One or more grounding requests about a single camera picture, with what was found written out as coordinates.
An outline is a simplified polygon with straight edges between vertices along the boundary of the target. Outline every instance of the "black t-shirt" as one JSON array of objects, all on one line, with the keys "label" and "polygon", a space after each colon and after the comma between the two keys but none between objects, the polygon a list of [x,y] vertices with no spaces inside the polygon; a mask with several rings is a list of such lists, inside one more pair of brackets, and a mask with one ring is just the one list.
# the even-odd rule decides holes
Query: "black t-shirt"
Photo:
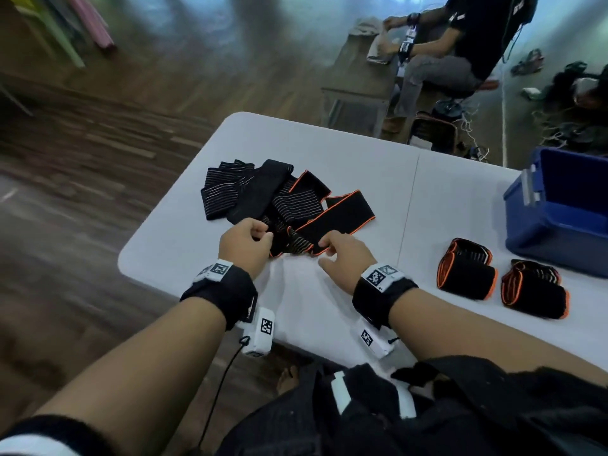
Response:
[{"label": "black t-shirt", "polygon": [[527,0],[448,0],[449,25],[463,35],[455,55],[467,59],[485,80],[523,22]]}]

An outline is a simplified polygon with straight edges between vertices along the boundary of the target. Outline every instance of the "seated man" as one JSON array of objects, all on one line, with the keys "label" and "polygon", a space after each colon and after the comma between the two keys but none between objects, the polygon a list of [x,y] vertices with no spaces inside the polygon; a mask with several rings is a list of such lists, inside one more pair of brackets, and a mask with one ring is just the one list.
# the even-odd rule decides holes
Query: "seated man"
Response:
[{"label": "seated man", "polygon": [[447,23],[436,41],[391,44],[381,41],[384,54],[399,54],[409,60],[399,102],[384,124],[387,132],[399,132],[404,117],[416,114],[422,83],[475,91],[488,78],[519,26],[528,14],[528,0],[448,0],[441,8],[384,20],[387,30],[403,25],[432,28]]}]

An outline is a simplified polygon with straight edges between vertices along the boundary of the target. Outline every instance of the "person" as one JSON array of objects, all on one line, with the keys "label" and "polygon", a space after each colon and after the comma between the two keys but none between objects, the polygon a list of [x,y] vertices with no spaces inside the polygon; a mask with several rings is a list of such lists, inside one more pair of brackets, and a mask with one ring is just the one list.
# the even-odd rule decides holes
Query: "person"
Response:
[{"label": "person", "polygon": [[[527,0],[448,0],[445,6],[384,20],[386,30],[415,24],[437,32],[440,38],[416,44],[408,53],[401,96],[384,124],[387,132],[399,132],[406,117],[414,116],[423,82],[457,91],[475,91],[490,76],[519,26],[525,22]],[[399,44],[383,37],[381,54],[399,53]]]},{"label": "person", "polygon": [[[254,219],[234,225],[220,239],[219,259],[236,266],[236,274],[246,272],[254,280],[268,261],[272,234],[267,229]],[[337,256],[323,257],[319,265],[342,291],[353,295],[361,274],[376,265],[373,254],[363,242],[335,230],[319,244],[328,247],[328,256]],[[196,283],[193,288],[204,291]],[[218,454],[492,454],[512,449],[514,441],[530,449],[538,440],[555,444],[556,439],[566,441],[566,452],[580,445],[602,448],[596,440],[608,438],[608,392],[593,383],[605,385],[605,371],[446,303],[415,284],[400,288],[406,290],[392,305],[370,302],[365,307],[364,302],[358,310],[384,311],[385,323],[420,360],[410,372],[451,371],[458,393],[453,383],[448,387],[450,381],[437,381],[434,399],[416,403],[418,417],[401,419],[394,386],[369,366],[344,370],[342,375],[316,373],[308,383],[298,380],[292,369],[283,374],[282,394],[231,430]],[[188,296],[189,291],[156,322],[80,373],[33,417],[8,430],[0,441],[0,454],[160,454],[207,373],[225,330],[247,308],[236,296],[222,299],[216,298],[219,293],[208,292],[207,300]],[[544,372],[518,373],[539,367],[545,367]],[[335,391],[338,377],[344,377],[351,396],[345,408],[337,405],[345,393],[345,388]],[[439,383],[445,386],[443,395],[438,393]],[[480,407],[472,409],[479,402]],[[514,412],[516,404],[522,407],[517,421],[496,412],[497,405]],[[547,408],[549,419],[543,414]],[[541,412],[534,420],[528,419],[537,409]],[[586,432],[589,416],[592,431]],[[514,429],[499,433],[498,424],[488,427],[490,420],[505,427],[523,426],[522,420],[541,430],[520,441]],[[549,432],[551,426],[559,431]]]}]

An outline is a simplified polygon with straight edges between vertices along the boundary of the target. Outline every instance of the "blue plastic bin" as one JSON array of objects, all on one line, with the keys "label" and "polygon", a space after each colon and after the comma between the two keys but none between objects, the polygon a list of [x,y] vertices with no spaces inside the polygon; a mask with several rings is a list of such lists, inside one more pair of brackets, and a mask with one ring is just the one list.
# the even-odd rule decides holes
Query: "blue plastic bin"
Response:
[{"label": "blue plastic bin", "polygon": [[503,198],[509,251],[608,276],[608,159],[537,148]]}]

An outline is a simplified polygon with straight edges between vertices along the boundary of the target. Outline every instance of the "floor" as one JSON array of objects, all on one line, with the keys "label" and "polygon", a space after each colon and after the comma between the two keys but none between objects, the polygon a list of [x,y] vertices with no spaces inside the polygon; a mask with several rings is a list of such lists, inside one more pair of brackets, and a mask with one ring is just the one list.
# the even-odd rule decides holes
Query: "floor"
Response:
[{"label": "floor", "polygon": [[[87,68],[78,70],[61,52],[51,60],[8,1],[0,0],[0,72],[217,126],[236,111],[317,124],[319,82],[357,17],[421,11],[446,0],[92,1],[118,49],[83,53]],[[534,47],[543,49],[545,69],[523,78],[506,73],[501,88],[471,99],[480,106],[473,134],[490,148],[491,163],[521,168],[539,142],[530,115],[537,104],[519,96],[522,87],[542,88],[573,60],[586,60],[590,68],[606,61],[600,53],[608,36],[607,6],[608,0],[540,0],[535,21],[498,74]],[[118,235],[102,233],[88,243],[83,226],[66,217],[71,210],[65,201],[21,180],[47,161],[25,157],[23,171],[15,172],[3,157],[0,150],[2,429],[174,304],[117,272],[117,252],[141,217],[130,218]],[[160,195],[166,185],[158,187]],[[19,193],[11,194],[16,188]],[[90,213],[87,202],[79,208]],[[49,228],[49,218],[67,225]],[[234,344],[227,337],[168,453],[192,445]],[[247,360],[237,361],[224,386],[208,449],[272,396],[277,365]]]}]

